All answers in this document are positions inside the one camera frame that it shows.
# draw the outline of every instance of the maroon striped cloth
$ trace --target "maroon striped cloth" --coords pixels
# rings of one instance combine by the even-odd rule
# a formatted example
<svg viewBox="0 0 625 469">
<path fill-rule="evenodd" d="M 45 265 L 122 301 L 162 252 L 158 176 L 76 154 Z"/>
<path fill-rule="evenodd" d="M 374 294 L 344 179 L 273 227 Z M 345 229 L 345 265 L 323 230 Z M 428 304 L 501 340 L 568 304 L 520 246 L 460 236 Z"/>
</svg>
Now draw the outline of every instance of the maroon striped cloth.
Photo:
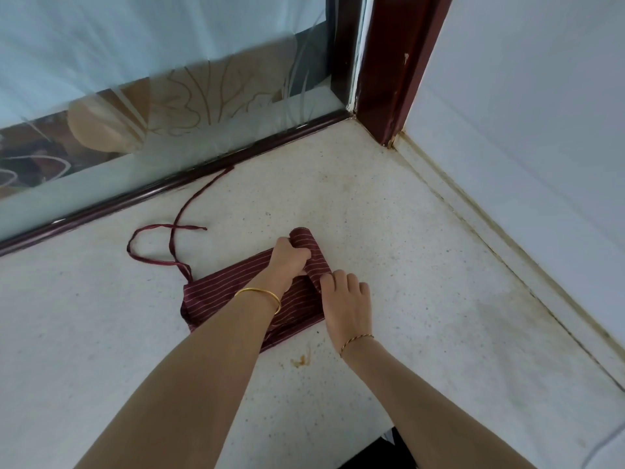
<svg viewBox="0 0 625 469">
<path fill-rule="evenodd" d="M 257 275 L 270 262 L 273 249 L 260 252 L 246 260 L 240 261 L 224 268 L 212 275 L 204 276 L 194 281 L 191 274 L 191 267 L 182 263 L 176 256 L 176 244 L 174 236 L 176 229 L 203 229 L 199 226 L 180 226 L 178 222 L 182 213 L 190 202 L 204 192 L 210 185 L 232 168 L 228 168 L 215 177 L 206 186 L 194 194 L 182 207 L 173 224 L 153 224 L 142 227 L 134 232 L 126 250 L 135 260 L 158 265 L 176 265 L 182 274 L 189 281 L 183 288 L 183 305 L 180 313 L 191 331 L 194 331 L 200 324 L 204 323 L 217 311 L 219 311 L 232 297 L 234 293 L 245 287 L 245 285 Z M 132 251 L 131 244 L 134 238 L 142 231 L 157 227 L 170 228 L 169 251 L 173 261 L 153 260 L 141 257 Z M 273 347 L 289 337 L 303 331 L 309 326 L 318 323 L 323 319 L 323 307 L 321 305 L 321 285 L 319 278 L 324 273 L 330 273 L 330 268 L 323 258 L 319 245 L 312 236 L 310 230 L 303 227 L 293 229 L 289 235 L 291 244 L 295 248 L 308 248 L 311 251 L 311 258 L 306 262 L 305 276 L 297 276 L 293 284 L 282 298 L 282 310 L 274 316 L 270 327 L 262 342 L 261 351 Z"/>
</svg>

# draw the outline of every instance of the speckled white floor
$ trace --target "speckled white floor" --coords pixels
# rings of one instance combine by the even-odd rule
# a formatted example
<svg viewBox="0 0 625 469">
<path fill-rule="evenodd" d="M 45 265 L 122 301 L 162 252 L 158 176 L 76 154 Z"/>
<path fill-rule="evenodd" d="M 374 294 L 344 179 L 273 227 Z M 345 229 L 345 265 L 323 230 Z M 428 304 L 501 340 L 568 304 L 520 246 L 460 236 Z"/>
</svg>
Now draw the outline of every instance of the speckled white floor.
<svg viewBox="0 0 625 469">
<path fill-rule="evenodd" d="M 0 260 L 3 467 L 74 465 L 187 335 L 182 275 L 125 247 L 206 181 Z M 177 242 L 196 277 L 309 227 L 332 267 L 370 283 L 376 337 L 539 468 L 579 467 L 625 419 L 625 394 L 355 121 L 239 165 L 184 222 L 208 227 Z M 137 249 L 167 257 L 166 232 Z M 320 323 L 260 356 L 218 467 L 337 467 L 390 426 Z"/>
</svg>

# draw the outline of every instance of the glass panel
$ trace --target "glass panel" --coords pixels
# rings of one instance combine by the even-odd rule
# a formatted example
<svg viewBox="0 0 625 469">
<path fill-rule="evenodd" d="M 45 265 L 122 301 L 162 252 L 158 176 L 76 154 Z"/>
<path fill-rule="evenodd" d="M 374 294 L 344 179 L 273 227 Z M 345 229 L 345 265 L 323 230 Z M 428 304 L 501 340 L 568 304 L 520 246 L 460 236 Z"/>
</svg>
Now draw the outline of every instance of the glass panel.
<svg viewBox="0 0 625 469">
<path fill-rule="evenodd" d="M 0 240 L 343 109 L 335 6 L 0 1 Z"/>
</svg>

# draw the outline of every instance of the gold bracelet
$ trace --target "gold bracelet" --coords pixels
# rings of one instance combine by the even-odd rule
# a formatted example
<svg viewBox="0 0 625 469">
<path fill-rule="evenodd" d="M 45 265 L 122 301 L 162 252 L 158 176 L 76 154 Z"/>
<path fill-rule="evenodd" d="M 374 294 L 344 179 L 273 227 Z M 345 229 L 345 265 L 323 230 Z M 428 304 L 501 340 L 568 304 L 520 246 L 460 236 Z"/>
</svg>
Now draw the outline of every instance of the gold bracelet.
<svg viewBox="0 0 625 469">
<path fill-rule="evenodd" d="M 347 344 L 349 344 L 352 341 L 355 341 L 356 339 L 360 339 L 361 337 L 373 337 L 373 334 L 360 334 L 359 336 L 352 337 L 350 340 L 345 342 L 345 344 L 343 344 L 343 347 L 340 348 L 339 357 L 341 358 L 343 357 L 343 349 L 345 348 Z"/>
<path fill-rule="evenodd" d="M 263 290 L 262 288 L 241 288 L 239 291 L 234 293 L 234 296 L 232 298 L 236 298 L 238 294 L 242 293 L 243 291 L 260 291 L 260 292 L 265 292 L 267 294 L 269 294 L 273 299 L 276 300 L 277 302 L 277 311 L 274 313 L 274 316 L 277 315 L 280 312 L 280 309 L 282 309 L 282 303 L 280 303 L 280 298 L 278 298 L 274 293 L 272 293 L 269 290 Z"/>
</svg>

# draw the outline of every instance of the forearm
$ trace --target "forearm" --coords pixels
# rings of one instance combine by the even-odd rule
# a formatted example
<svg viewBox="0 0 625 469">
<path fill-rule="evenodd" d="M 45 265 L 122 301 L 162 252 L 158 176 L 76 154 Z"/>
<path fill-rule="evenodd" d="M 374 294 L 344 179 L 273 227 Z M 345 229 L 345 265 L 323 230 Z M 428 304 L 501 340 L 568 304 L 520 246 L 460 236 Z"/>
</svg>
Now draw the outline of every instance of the forearm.
<svg viewBox="0 0 625 469">
<path fill-rule="evenodd" d="M 343 358 L 388 412 L 419 467 L 534 467 L 374 339 L 357 339 Z"/>
<path fill-rule="evenodd" d="M 276 288 L 263 272 L 248 286 Z M 276 308 L 261 292 L 231 300 L 152 371 L 77 467 L 213 467 Z"/>
</svg>

